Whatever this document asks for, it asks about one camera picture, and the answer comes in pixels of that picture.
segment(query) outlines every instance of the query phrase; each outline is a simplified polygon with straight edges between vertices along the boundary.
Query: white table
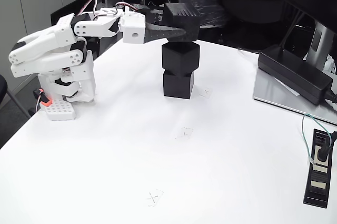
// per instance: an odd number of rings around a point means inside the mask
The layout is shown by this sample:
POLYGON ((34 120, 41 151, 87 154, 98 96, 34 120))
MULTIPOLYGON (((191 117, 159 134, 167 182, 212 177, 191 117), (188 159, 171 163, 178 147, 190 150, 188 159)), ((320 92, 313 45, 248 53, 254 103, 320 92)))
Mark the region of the white table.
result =
MULTIPOLYGON (((336 223, 337 155, 328 208, 303 204, 302 116, 253 100, 257 55, 198 42, 181 100, 163 96, 164 43, 118 42, 75 121, 38 112, 0 150, 0 223, 336 223), (164 193, 148 207, 153 189, 164 193)), ((314 128, 306 119, 310 146, 314 128)))

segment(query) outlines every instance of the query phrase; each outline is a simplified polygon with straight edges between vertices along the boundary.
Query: stacked black blocks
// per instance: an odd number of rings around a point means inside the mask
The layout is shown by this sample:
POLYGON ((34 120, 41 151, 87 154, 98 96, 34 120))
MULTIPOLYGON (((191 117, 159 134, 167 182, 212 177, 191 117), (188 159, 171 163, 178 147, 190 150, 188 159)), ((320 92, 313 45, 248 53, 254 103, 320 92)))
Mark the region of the stacked black blocks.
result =
POLYGON ((198 11, 190 4, 167 3, 163 24, 186 30, 183 36, 170 38, 162 46, 164 96, 189 99, 194 85, 194 71, 199 67, 200 47, 196 41, 200 28, 198 11))

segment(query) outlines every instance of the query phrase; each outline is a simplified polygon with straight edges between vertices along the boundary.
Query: black chair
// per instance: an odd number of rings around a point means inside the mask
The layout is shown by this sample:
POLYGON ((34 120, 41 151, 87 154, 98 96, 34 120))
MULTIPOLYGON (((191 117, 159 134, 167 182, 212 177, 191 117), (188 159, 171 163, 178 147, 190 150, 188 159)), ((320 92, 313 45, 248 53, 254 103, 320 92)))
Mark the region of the black chair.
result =
POLYGON ((19 109, 27 116, 27 118, 30 118, 31 116, 29 115, 29 113, 24 109, 19 100, 15 97, 15 95, 8 89, 8 85, 4 77, 0 75, 0 104, 3 101, 6 93, 17 105, 17 107, 19 107, 19 109))

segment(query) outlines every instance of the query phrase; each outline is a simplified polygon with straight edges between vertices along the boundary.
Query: black power strip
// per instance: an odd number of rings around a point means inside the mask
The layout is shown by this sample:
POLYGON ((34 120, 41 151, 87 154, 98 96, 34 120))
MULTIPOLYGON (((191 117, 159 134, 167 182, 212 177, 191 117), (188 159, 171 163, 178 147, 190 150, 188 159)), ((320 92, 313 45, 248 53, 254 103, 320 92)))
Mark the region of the black power strip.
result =
POLYGON ((320 149, 326 141, 329 141, 328 134, 315 129, 311 157, 316 165, 314 166, 310 163, 308 181, 303 199, 304 204, 322 208, 328 207, 332 168, 332 149, 326 162, 320 162, 318 160, 318 149, 320 149))

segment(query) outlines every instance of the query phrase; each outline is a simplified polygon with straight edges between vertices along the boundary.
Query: black power brick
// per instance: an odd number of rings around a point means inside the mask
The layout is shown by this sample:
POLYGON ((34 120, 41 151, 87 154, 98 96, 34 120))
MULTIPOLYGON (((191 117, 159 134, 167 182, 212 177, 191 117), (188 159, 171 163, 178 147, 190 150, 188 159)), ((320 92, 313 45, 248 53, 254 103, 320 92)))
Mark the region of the black power brick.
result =
POLYGON ((332 86, 331 77, 278 46, 261 51, 258 65, 316 105, 326 98, 332 86))

